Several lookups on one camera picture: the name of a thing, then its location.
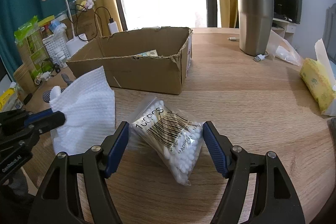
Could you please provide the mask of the cartoon tissue pack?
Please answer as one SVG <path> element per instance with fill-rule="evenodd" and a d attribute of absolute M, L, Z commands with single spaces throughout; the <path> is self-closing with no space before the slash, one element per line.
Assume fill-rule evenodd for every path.
<path fill-rule="evenodd" d="M 151 56 L 151 57 L 157 57 L 158 56 L 158 53 L 156 50 L 150 50 L 150 51 L 146 51 L 146 52 L 143 52 L 143 53 L 138 53 L 136 54 L 136 56 L 142 56 L 142 57 L 148 57 L 148 56 Z"/>

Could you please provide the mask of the paper cup stack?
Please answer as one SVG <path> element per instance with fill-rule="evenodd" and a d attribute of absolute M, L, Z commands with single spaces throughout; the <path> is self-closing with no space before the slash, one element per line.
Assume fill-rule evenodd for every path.
<path fill-rule="evenodd" d="M 25 64 L 22 64 L 13 74 L 15 82 L 27 93 L 32 93 L 36 91 L 33 79 L 29 73 L 29 70 Z"/>

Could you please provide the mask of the white perforated basket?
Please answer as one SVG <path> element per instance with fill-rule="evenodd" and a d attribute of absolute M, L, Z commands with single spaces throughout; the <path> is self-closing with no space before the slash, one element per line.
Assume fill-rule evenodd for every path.
<path fill-rule="evenodd" d="M 47 38 L 44 38 L 42 42 L 49 54 L 49 57 L 53 60 L 53 63 L 56 63 L 57 61 L 56 53 L 58 48 L 64 52 L 67 59 L 70 58 L 70 54 L 66 46 L 68 38 L 65 32 L 57 37 L 50 35 Z"/>

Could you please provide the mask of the steel travel tumbler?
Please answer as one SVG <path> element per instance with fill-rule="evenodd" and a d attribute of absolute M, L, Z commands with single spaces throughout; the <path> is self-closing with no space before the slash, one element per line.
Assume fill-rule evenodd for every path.
<path fill-rule="evenodd" d="M 274 0 L 238 0 L 239 47 L 247 55 L 264 54 L 272 28 Z"/>

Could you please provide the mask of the black monitor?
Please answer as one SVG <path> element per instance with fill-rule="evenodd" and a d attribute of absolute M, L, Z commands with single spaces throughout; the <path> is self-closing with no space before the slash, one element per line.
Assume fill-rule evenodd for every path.
<path fill-rule="evenodd" d="M 302 0 L 274 0 L 274 18 L 300 24 Z"/>

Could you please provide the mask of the yellow tissue pack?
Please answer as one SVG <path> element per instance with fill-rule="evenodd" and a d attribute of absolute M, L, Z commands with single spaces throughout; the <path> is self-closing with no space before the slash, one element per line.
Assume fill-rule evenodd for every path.
<path fill-rule="evenodd" d="M 335 116 L 335 77 L 322 39 L 314 46 L 317 59 L 306 58 L 299 75 L 318 103 L 322 115 Z"/>

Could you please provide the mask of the cardboard box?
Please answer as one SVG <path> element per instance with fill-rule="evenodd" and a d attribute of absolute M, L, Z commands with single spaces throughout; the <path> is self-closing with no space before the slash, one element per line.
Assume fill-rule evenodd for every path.
<path fill-rule="evenodd" d="M 104 67 L 111 87 L 181 94 L 192 58 L 192 29 L 157 27 L 98 37 L 67 62 L 75 77 Z M 136 56 L 156 50 L 157 57 Z"/>

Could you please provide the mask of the green snack bag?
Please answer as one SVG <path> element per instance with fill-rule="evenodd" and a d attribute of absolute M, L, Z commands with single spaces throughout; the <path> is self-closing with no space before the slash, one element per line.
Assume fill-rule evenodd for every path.
<path fill-rule="evenodd" d="M 28 22 L 20 26 L 15 32 L 15 45 L 22 59 L 23 64 L 27 67 L 33 80 L 42 68 L 48 69 L 50 66 L 42 62 L 49 58 L 49 54 L 43 44 L 43 35 L 38 26 L 38 17 L 34 15 Z"/>

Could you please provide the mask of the white paper towel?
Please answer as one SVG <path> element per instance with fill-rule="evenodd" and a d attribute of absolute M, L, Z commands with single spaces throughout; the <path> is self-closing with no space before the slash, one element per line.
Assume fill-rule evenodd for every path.
<path fill-rule="evenodd" d="M 74 80 L 49 105 L 52 111 L 60 111 L 66 117 L 64 125 L 50 131 L 55 153 L 84 153 L 115 131 L 114 91 L 106 80 L 104 67 Z"/>

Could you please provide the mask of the cotton swab bag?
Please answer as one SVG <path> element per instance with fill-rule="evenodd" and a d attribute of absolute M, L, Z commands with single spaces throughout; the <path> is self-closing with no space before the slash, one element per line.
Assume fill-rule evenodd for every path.
<path fill-rule="evenodd" d="M 176 182 L 190 186 L 204 143 L 203 122 L 153 95 L 141 101 L 128 122 L 128 147 L 145 153 L 153 149 Z"/>

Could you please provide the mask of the clear plastic bag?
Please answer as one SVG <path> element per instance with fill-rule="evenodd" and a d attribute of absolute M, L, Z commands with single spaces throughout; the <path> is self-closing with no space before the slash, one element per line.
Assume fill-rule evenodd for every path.
<path fill-rule="evenodd" d="M 291 46 L 291 44 L 273 30 L 270 32 L 266 51 L 272 59 L 277 57 L 282 61 L 298 67 L 301 67 L 303 64 L 303 58 Z"/>

